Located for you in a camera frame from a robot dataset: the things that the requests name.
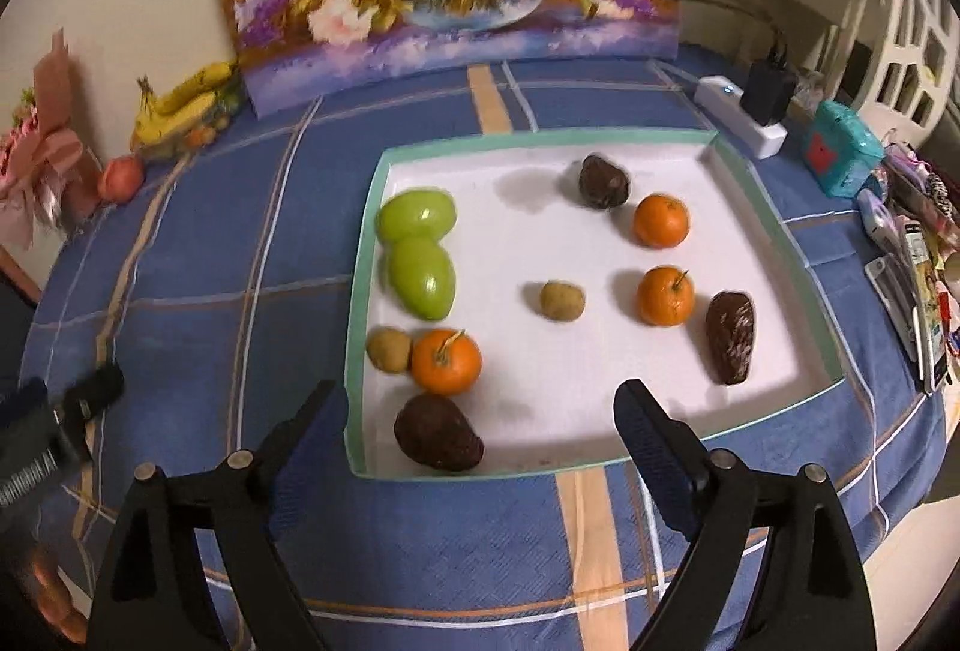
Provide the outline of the dark brown avocado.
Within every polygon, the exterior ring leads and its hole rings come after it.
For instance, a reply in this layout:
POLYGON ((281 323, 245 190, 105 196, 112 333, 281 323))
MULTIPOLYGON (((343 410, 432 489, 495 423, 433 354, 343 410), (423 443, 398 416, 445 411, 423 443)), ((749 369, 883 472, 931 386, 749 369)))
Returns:
POLYGON ((608 211, 628 201, 630 178, 607 158, 590 154, 581 163, 578 191, 588 208, 608 211))
POLYGON ((394 420, 400 451, 420 466, 466 472, 485 454, 482 438, 449 397, 423 392, 410 397, 394 420))
POLYGON ((747 380, 755 344, 755 309, 745 292, 718 293, 706 310, 706 337, 716 378, 723 385, 747 380))

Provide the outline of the orange tangerine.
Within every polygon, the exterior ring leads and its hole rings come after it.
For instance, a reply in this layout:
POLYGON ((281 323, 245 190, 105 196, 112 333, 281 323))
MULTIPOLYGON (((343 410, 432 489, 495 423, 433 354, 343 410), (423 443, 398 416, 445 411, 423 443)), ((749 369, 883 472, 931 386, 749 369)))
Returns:
POLYGON ((652 268, 636 289, 636 313, 658 328, 680 326, 695 309, 695 287, 688 272, 674 266, 652 268))
POLYGON ((631 228, 636 240, 645 247, 675 248, 690 232, 690 214, 675 196, 654 193, 636 206, 631 228))
POLYGON ((482 373, 482 352, 463 329, 433 329, 413 342, 410 376, 420 389, 439 396, 470 391, 482 373))

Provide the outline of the tan kiwi fruit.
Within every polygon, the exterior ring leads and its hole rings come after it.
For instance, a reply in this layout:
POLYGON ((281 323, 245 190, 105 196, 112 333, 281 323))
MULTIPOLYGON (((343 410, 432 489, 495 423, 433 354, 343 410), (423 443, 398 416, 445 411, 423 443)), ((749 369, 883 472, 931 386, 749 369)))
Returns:
POLYGON ((586 294, 581 287, 569 282, 549 280, 540 289, 539 307, 545 318, 558 323, 571 323, 584 313, 586 294))

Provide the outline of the green mango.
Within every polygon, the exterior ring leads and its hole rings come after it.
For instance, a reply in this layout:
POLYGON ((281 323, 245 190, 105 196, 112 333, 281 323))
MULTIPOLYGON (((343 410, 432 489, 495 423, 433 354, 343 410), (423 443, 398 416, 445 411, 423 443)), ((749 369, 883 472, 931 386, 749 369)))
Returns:
POLYGON ((415 188, 382 204, 376 215, 376 235, 382 245, 412 236, 439 241, 454 229, 455 222, 457 209, 447 191, 415 188))
POLYGON ((387 282, 397 300, 423 321, 443 321, 455 300, 455 269, 438 241, 409 236, 386 253, 387 282))

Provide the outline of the pink flower bouquet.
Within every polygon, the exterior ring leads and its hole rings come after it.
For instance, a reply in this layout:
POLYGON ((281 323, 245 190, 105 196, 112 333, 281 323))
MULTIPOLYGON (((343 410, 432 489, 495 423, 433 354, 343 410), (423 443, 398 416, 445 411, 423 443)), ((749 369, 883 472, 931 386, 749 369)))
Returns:
POLYGON ((70 55, 57 30, 2 137, 3 245, 29 250, 39 225, 71 235, 98 209, 101 167, 71 115, 70 55))

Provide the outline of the red apple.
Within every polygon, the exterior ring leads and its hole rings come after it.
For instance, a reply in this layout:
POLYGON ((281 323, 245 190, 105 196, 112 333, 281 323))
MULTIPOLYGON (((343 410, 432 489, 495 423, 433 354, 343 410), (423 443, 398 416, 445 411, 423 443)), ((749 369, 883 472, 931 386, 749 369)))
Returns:
POLYGON ((113 158, 99 175, 98 194, 107 204, 127 204, 145 183, 145 167, 136 155, 113 158))

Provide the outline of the yellow banana bunch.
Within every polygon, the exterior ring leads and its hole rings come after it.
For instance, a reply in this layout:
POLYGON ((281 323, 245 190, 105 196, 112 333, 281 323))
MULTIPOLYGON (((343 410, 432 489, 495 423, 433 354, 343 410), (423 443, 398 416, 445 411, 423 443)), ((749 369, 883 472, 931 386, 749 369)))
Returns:
POLYGON ((140 108, 133 121, 130 150, 164 146, 212 119, 221 94, 235 80, 235 71, 229 61, 210 63, 163 95, 153 91, 148 77, 139 77, 140 108))

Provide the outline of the white handheld device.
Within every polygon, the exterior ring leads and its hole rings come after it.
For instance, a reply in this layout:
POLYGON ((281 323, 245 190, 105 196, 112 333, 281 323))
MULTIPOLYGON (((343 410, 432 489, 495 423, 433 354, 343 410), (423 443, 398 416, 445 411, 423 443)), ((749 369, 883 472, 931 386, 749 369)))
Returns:
POLYGON ((856 206, 861 215, 864 233, 874 242, 874 245, 884 253, 898 253, 900 251, 898 225, 889 213, 889 209, 885 208, 884 201, 875 196, 869 188, 862 188, 856 194, 856 206))

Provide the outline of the packaged items pile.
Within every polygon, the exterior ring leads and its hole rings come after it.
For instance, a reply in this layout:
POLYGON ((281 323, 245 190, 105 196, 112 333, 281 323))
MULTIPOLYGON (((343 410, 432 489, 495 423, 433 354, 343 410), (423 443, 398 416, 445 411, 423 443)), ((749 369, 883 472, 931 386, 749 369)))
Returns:
POLYGON ((949 279, 949 261, 958 256, 958 211, 949 185, 913 147, 890 142, 867 185, 884 201, 898 225, 900 251, 867 264, 880 302, 928 396, 950 381, 950 360, 958 355, 958 328, 952 313, 958 284, 949 279))

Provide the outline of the white tray with green rim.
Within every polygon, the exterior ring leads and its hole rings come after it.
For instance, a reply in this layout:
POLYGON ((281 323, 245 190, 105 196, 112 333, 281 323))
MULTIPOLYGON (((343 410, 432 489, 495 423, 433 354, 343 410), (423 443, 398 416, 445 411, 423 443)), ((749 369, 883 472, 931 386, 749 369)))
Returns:
POLYGON ((366 206, 433 188, 454 201, 443 250, 455 272, 444 325, 482 371, 457 402, 485 447, 475 479, 607 466, 625 457, 613 394, 636 378, 697 435, 729 435, 802 406, 844 378, 804 258, 747 158, 715 131, 555 130, 444 139, 384 152, 366 206), (597 211, 581 163, 623 170, 633 199, 675 196, 690 232, 672 250, 636 240, 630 208, 597 211), (698 310, 742 292, 755 312, 747 378, 719 381, 703 314, 659 328, 636 311, 651 269, 690 279, 698 310))

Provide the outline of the teal toy box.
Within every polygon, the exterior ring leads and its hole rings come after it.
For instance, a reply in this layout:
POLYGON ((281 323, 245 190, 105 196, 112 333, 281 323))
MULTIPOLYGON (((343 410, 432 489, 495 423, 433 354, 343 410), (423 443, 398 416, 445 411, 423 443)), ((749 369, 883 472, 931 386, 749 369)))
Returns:
POLYGON ((823 100, 805 131, 800 155, 830 197, 855 197, 884 158, 884 147, 851 107, 823 100))

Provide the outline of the white power strip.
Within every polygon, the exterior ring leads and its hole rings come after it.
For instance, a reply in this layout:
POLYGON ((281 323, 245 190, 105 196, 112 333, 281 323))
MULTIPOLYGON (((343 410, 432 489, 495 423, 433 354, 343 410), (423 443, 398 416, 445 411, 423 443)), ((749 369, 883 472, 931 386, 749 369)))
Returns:
POLYGON ((743 90, 724 76, 704 76, 695 89, 695 103, 715 116, 755 158, 775 157, 788 137, 781 123, 761 126, 740 105, 743 90))

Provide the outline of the black power adapter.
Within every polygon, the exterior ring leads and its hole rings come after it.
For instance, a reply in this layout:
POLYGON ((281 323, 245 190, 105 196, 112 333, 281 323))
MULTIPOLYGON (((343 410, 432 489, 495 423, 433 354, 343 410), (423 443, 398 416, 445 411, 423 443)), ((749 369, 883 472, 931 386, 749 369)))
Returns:
POLYGON ((797 74, 788 64, 759 59, 750 66, 740 108, 760 126, 781 123, 797 87, 797 74))

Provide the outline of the white lattice chair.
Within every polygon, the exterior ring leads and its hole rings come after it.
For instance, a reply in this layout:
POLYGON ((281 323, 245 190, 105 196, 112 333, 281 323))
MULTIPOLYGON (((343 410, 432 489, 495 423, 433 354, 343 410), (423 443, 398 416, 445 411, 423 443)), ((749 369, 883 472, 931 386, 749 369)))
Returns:
POLYGON ((853 107, 882 142, 921 146, 946 111, 958 58, 950 0, 882 0, 871 63, 853 107))

